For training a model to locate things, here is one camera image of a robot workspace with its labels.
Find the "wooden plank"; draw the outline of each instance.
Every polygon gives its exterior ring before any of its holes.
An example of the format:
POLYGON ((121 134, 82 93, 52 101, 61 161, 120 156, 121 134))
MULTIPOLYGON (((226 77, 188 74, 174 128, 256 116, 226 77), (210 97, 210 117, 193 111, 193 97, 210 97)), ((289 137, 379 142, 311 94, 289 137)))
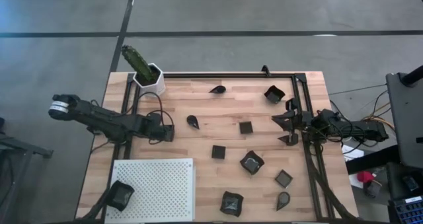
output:
MULTIPOLYGON (((313 110, 330 109, 322 72, 306 72, 313 110)), ((127 73, 111 73, 104 107, 120 111, 127 73)), ((196 166, 195 221, 314 221, 313 204, 301 140, 288 147, 277 138, 287 134, 275 124, 271 115, 285 112, 284 102, 293 97, 290 79, 166 79, 166 92, 161 95, 163 108, 173 118, 176 131, 172 143, 149 145, 148 140, 134 138, 131 159, 194 158, 196 166), (226 93, 210 94, 216 85, 224 85, 226 93), (286 96, 281 104, 270 104, 263 93, 271 85, 286 96), (200 130, 186 123, 195 115, 200 130), (254 133, 241 135, 239 122, 251 121, 254 133), (225 160, 211 158, 212 146, 226 146, 225 160), (245 154, 254 150, 266 163, 254 176, 240 166, 245 154), (274 181, 282 170, 293 176, 284 190, 274 181), (236 218, 219 211, 224 191, 243 195, 243 212, 236 218), (287 191, 291 203, 276 211, 276 197, 287 191)), ((158 109, 154 98, 142 98, 138 113, 158 109)), ((100 145, 104 137, 95 139, 100 145)), ((346 208, 357 215, 350 181, 337 143, 324 144, 324 160, 330 187, 346 208)), ((112 145, 91 155, 81 193, 77 217, 84 215, 106 188, 112 145)))

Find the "white plant pot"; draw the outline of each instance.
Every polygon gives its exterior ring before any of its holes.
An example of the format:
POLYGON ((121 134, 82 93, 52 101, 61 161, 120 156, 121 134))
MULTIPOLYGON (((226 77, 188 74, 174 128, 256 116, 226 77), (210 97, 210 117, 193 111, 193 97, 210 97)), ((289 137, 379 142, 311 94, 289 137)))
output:
POLYGON ((166 90, 166 86, 165 86, 165 76, 163 75, 163 71, 161 71, 160 68, 157 67, 156 64, 154 63, 150 63, 148 64, 150 67, 154 67, 157 71, 160 72, 159 78, 157 79, 157 82, 152 84, 152 85, 147 85, 147 86, 143 86, 141 85, 140 82, 137 81, 137 73, 134 73, 134 81, 138 84, 138 86, 141 88, 141 93, 146 93, 146 92, 153 92, 157 95, 160 95, 162 93, 164 93, 164 91, 166 90))

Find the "black equipment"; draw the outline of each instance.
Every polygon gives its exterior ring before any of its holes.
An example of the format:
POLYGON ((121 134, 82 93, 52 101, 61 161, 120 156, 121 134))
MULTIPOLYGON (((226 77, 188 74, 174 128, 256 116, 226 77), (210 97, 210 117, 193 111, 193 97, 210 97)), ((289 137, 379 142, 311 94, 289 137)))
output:
POLYGON ((421 223, 423 221, 423 196, 390 201, 395 207, 400 223, 421 223))
POLYGON ((174 126, 161 125, 160 114, 120 114, 72 94, 55 94, 48 114, 56 120, 85 124, 95 135, 101 131, 113 143, 125 143, 131 135, 158 141, 172 141, 174 137, 174 126))
POLYGON ((356 121, 351 122, 344 119, 338 112, 324 109, 317 111, 317 116, 311 118, 309 112, 298 114, 298 101, 294 98, 286 102, 287 112, 282 115, 272 116, 272 120, 276 122, 284 131, 289 131, 289 135, 280 137, 280 140, 287 145, 295 145, 298 139, 292 139, 296 135, 295 129, 306 131, 312 142, 324 143, 331 137, 347 138, 355 137, 359 140, 385 141, 388 139, 385 127, 381 122, 377 121, 356 121))

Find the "red object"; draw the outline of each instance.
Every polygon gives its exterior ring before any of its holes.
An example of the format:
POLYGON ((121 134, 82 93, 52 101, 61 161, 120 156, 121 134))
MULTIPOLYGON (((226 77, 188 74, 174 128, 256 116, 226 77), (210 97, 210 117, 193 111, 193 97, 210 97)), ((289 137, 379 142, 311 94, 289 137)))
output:
POLYGON ((375 177, 368 171, 362 171, 357 174, 357 179, 365 184, 366 182, 374 180, 375 177))

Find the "potted cactus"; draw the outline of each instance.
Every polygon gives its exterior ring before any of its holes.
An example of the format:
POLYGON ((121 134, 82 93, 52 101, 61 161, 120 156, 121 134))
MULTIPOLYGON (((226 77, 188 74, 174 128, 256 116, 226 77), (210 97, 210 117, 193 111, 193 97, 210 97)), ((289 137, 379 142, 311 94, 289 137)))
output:
POLYGON ((135 70, 134 81, 141 87, 141 93, 153 92, 162 94, 165 87, 163 71, 154 63, 147 63, 131 46, 122 46, 122 55, 135 70))

